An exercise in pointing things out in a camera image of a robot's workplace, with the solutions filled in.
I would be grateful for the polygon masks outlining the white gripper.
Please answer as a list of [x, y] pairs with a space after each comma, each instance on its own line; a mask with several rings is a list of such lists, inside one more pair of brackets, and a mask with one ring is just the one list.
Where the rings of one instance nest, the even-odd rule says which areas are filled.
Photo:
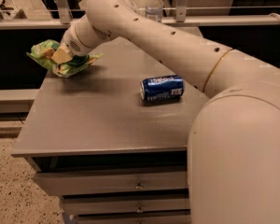
[[61, 45], [52, 55], [56, 64], [67, 63], [75, 56], [86, 56], [110, 37], [95, 29], [87, 19], [75, 21], [63, 34]]

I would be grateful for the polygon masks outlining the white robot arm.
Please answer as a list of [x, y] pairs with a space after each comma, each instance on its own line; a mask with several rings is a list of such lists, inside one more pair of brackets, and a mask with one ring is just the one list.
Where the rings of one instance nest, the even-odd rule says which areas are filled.
[[208, 96], [188, 144], [192, 224], [280, 224], [280, 69], [135, 13], [87, 0], [56, 63], [121, 36]]

